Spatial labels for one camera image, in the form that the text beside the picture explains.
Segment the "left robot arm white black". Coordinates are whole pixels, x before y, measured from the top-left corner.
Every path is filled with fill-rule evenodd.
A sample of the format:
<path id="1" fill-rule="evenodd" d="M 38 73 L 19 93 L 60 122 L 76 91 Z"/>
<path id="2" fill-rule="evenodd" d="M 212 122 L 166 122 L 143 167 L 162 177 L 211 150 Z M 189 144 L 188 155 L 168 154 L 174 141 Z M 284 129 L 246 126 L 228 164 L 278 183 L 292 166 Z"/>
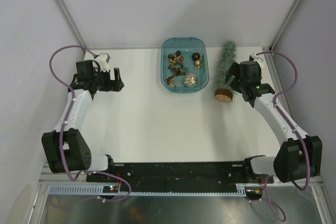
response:
<path id="1" fill-rule="evenodd" d="M 119 92 L 124 87 L 119 68 L 114 68 L 114 79 L 110 78 L 108 62 L 108 55 L 101 54 L 94 60 L 76 63 L 77 73 L 70 84 L 61 119 L 53 131 L 44 133 L 41 138 L 53 173 L 91 170 L 98 171 L 98 176 L 105 182 L 115 178 L 111 156 L 93 154 L 80 132 L 95 94 L 98 91 Z"/>

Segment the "clear plastic packet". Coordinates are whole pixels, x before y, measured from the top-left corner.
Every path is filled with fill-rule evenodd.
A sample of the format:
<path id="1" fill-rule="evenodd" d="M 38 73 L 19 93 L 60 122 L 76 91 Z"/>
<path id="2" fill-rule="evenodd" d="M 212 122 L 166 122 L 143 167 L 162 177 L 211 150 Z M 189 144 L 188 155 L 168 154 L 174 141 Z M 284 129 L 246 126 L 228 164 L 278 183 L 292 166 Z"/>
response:
<path id="1" fill-rule="evenodd" d="M 177 88 L 184 88 L 185 87 L 185 85 L 177 77 L 174 77 L 172 79 L 172 82 Z"/>

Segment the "small frosted christmas tree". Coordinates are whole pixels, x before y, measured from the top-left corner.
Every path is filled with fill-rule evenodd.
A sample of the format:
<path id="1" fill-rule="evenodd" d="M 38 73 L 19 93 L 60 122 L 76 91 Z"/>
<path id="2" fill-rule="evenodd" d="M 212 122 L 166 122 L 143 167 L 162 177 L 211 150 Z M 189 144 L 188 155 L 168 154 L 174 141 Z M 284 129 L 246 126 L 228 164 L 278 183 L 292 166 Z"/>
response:
<path id="1" fill-rule="evenodd" d="M 225 103 L 231 103 L 234 96 L 234 91 L 229 87 L 226 81 L 226 75 L 230 67 L 236 61 L 237 57 L 237 44 L 229 40 L 224 43 L 220 50 L 214 75 L 214 97 L 216 100 Z"/>

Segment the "blue plastic tub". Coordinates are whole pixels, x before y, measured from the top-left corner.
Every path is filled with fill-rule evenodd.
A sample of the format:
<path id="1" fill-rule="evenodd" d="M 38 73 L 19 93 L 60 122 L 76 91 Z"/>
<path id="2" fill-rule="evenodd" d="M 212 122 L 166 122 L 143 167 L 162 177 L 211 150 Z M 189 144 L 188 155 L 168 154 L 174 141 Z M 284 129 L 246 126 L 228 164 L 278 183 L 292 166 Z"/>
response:
<path id="1" fill-rule="evenodd" d="M 177 88 L 169 86 L 168 82 L 174 78 L 172 73 L 167 68 L 169 60 L 168 54 L 174 54 L 177 50 L 180 50 L 185 57 L 184 66 L 188 67 L 187 74 L 194 73 L 197 75 L 198 82 L 194 87 Z M 195 68 L 195 61 L 192 59 L 192 54 L 198 52 L 200 54 L 201 67 Z M 175 76 L 183 84 L 185 76 Z M 161 47 L 161 82 L 165 88 L 174 93 L 193 93 L 198 92 L 209 82 L 209 70 L 205 44 L 198 38 L 186 37 L 186 38 L 170 38 L 163 42 Z"/>

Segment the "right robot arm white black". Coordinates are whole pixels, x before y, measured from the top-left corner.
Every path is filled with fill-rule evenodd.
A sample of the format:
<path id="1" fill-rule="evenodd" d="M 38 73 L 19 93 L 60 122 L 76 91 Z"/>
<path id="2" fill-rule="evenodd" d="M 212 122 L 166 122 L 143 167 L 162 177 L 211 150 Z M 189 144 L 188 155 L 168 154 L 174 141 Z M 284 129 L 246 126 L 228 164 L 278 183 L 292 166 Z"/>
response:
<path id="1" fill-rule="evenodd" d="M 261 67 L 255 61 L 234 62 L 226 75 L 229 86 L 265 119 L 280 146 L 275 157 L 246 158 L 250 165 L 242 169 L 243 179 L 254 183 L 263 174 L 287 183 L 320 175 L 322 141 L 298 126 L 283 106 L 274 101 L 274 89 L 261 79 Z"/>

